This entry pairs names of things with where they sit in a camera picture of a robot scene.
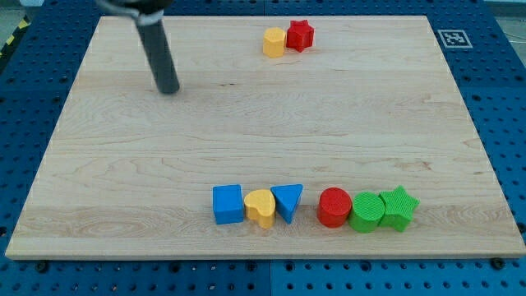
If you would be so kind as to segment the black robot arm end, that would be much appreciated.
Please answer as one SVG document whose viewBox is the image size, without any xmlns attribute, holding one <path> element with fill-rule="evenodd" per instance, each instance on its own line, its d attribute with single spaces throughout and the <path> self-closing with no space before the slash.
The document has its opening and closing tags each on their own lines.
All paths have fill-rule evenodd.
<svg viewBox="0 0 526 296">
<path fill-rule="evenodd" d="M 145 26 L 160 21 L 173 0 L 95 0 L 95 3 L 103 12 L 130 17 L 137 25 Z"/>
</svg>

